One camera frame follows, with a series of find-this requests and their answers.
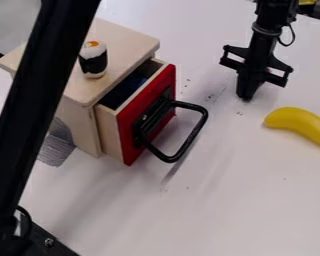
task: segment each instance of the wooden box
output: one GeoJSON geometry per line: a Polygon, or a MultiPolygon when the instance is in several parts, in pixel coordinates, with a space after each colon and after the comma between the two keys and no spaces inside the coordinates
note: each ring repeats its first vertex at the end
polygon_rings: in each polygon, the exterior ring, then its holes
{"type": "MultiPolygon", "coordinates": [[[[107,44],[107,72],[100,79],[87,79],[77,61],[56,117],[68,126],[78,148],[94,157],[100,157],[103,151],[130,165],[142,151],[142,148],[135,148],[132,141],[133,119],[138,118],[164,89],[170,88],[174,98],[175,67],[152,59],[159,48],[159,40],[101,19],[95,19],[91,26],[86,41],[91,40],[107,44]],[[99,103],[135,73],[142,74],[145,81],[118,108],[111,109],[99,103]]],[[[1,67],[12,76],[24,49],[25,44],[0,59],[1,67]]],[[[169,114],[151,137],[170,117],[169,114]]]]}

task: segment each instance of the cable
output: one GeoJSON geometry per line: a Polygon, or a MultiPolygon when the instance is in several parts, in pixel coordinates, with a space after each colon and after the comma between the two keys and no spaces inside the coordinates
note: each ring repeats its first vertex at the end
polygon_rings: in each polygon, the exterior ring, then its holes
{"type": "Polygon", "coordinates": [[[19,205],[17,206],[16,210],[19,211],[20,213],[22,213],[27,219],[27,230],[26,230],[25,234],[21,238],[22,239],[28,239],[29,236],[32,233],[32,225],[33,225],[32,217],[31,217],[31,215],[28,213],[28,211],[26,209],[24,209],[23,207],[21,207],[19,205]]]}
{"type": "Polygon", "coordinates": [[[291,45],[295,42],[295,37],[296,37],[292,25],[289,24],[288,27],[291,29],[291,32],[292,32],[292,41],[291,41],[289,44],[286,44],[286,43],[284,43],[284,42],[281,41],[281,38],[280,38],[280,37],[278,38],[279,43],[280,43],[282,46],[285,46],[285,47],[291,46],[291,45]]]}

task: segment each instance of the gray tape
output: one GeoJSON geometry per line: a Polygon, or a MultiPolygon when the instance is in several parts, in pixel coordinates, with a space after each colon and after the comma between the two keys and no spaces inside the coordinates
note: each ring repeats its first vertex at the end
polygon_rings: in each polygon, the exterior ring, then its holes
{"type": "Polygon", "coordinates": [[[59,118],[54,118],[48,132],[38,160],[47,165],[59,167],[76,148],[71,130],[59,118]]]}

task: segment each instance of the yellow banana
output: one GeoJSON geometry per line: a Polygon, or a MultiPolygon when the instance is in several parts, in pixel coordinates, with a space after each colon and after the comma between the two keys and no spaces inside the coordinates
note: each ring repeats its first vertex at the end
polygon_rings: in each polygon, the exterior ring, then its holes
{"type": "Polygon", "coordinates": [[[294,131],[320,145],[320,117],[309,111],[294,107],[279,108],[270,113],[264,123],[269,128],[294,131]]]}

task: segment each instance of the metal bracket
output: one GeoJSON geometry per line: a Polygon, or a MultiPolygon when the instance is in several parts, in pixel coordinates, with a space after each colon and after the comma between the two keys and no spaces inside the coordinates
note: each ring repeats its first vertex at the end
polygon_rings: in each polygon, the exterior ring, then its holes
{"type": "MultiPolygon", "coordinates": [[[[230,45],[224,46],[224,55],[221,58],[220,64],[223,66],[226,66],[228,68],[232,68],[239,72],[242,68],[245,68],[245,64],[242,62],[238,62],[236,60],[230,59],[228,57],[228,54],[234,54],[238,57],[241,57],[243,59],[247,58],[248,55],[248,48],[241,48],[241,47],[234,47],[230,45]]],[[[278,85],[280,87],[286,87],[287,81],[288,81],[288,76],[290,73],[293,72],[293,68],[286,65],[285,63],[281,62],[278,60],[274,55],[272,55],[269,60],[268,60],[268,67],[273,68],[276,70],[280,70],[284,72],[284,75],[278,76],[275,74],[272,74],[270,72],[263,72],[261,74],[260,80],[263,80],[263,82],[269,82],[275,85],[278,85]]]]}

